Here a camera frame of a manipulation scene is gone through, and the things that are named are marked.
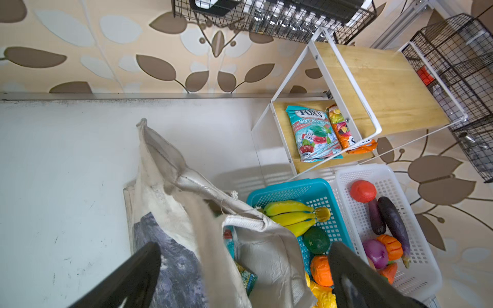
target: orange pumpkin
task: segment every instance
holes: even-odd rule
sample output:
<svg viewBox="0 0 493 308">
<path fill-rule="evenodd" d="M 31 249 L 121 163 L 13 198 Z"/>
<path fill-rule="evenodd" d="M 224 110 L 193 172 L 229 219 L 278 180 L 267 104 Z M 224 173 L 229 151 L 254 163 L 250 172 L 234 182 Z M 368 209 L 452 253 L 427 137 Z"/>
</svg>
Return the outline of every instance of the orange pumpkin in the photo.
<svg viewBox="0 0 493 308">
<path fill-rule="evenodd" d="M 313 280 L 319 285 L 323 287 L 334 285 L 327 256 L 320 255 L 313 257 L 312 263 L 310 264 L 310 271 L 312 272 Z"/>
<path fill-rule="evenodd" d="M 385 245 L 389 261 L 399 260 L 400 257 L 402 257 L 402 245 L 396 238 L 387 234 L 382 234 L 377 237 L 377 240 Z"/>
</svg>

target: black wire basket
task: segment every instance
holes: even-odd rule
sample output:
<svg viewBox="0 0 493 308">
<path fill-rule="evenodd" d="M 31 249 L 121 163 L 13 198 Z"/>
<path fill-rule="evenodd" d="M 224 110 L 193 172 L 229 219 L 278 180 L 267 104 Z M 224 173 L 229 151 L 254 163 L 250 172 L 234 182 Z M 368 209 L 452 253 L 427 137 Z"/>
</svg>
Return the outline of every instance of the black wire basket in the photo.
<svg viewBox="0 0 493 308">
<path fill-rule="evenodd" d="M 478 19 L 460 14 L 419 30 L 411 41 L 421 50 L 468 114 L 449 127 L 474 168 L 493 182 L 493 36 Z M 429 74 L 411 46 L 404 56 L 451 121 L 457 106 Z"/>
<path fill-rule="evenodd" d="M 338 44 L 348 44 L 377 18 L 373 2 L 363 0 L 172 0 L 174 16 L 307 43 L 320 27 L 334 29 Z M 323 41 L 321 34 L 318 41 Z"/>
</svg>

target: shelf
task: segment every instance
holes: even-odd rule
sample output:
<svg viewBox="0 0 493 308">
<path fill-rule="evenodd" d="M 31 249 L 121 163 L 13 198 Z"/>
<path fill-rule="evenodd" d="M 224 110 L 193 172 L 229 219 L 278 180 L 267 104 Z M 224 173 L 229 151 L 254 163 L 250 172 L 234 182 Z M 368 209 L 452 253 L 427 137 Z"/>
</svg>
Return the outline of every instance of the shelf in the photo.
<svg viewBox="0 0 493 308">
<path fill-rule="evenodd" d="M 375 132 L 361 101 L 327 43 L 315 42 L 363 138 Z M 438 102 L 400 52 L 337 45 L 380 125 L 382 136 L 450 123 Z"/>
<path fill-rule="evenodd" d="M 304 101 L 304 102 L 274 102 L 274 110 L 276 111 L 276 117 L 279 121 L 279 125 L 282 129 L 282 134 L 284 139 L 286 140 L 287 148 L 289 149 L 289 154 L 293 161 L 294 167 L 296 168 L 296 172 L 302 173 L 303 171 L 313 167 L 319 162 L 315 163 L 303 163 L 300 159 L 300 154 L 298 152 L 298 147 L 296 146 L 296 141 L 294 139 L 293 128 L 291 126 L 291 122 L 289 121 L 289 117 L 286 113 L 286 107 L 289 105 L 293 106 L 302 106 L 307 108 L 312 108 L 315 110 L 325 111 L 327 107 L 335 104 L 335 101 L 325 100 L 325 101 Z M 328 167 L 333 167 L 337 165 L 347 164 L 351 162 L 356 162 L 359 160 L 364 160 L 373 157 L 373 153 L 365 153 L 365 154 L 348 154 L 343 153 L 342 159 L 331 159 L 324 164 L 315 168 L 315 170 L 324 169 Z"/>
</svg>

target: bunch of bananas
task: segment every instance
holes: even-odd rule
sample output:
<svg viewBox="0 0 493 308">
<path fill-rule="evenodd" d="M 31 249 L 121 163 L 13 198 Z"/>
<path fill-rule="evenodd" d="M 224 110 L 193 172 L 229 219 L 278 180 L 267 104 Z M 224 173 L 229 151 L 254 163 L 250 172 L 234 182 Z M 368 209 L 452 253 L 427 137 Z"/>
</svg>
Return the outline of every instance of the bunch of bananas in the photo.
<svg viewBox="0 0 493 308">
<path fill-rule="evenodd" d="M 324 222 L 330 217 L 330 211 L 326 207 L 314 209 L 293 200 L 271 202 L 265 206 L 264 213 L 289 229 L 296 237 L 307 232 L 317 221 Z"/>
</svg>

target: orange fruit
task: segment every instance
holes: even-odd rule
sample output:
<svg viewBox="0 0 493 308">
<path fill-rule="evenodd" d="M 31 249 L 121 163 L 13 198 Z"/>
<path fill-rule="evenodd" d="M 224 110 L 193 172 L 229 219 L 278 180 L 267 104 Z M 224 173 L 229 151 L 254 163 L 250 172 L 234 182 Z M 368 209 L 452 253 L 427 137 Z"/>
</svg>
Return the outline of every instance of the orange fruit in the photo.
<svg viewBox="0 0 493 308">
<path fill-rule="evenodd" d="M 324 287 L 334 285 L 327 256 L 315 256 L 310 264 L 310 271 L 312 272 L 313 280 L 319 285 Z"/>
</svg>

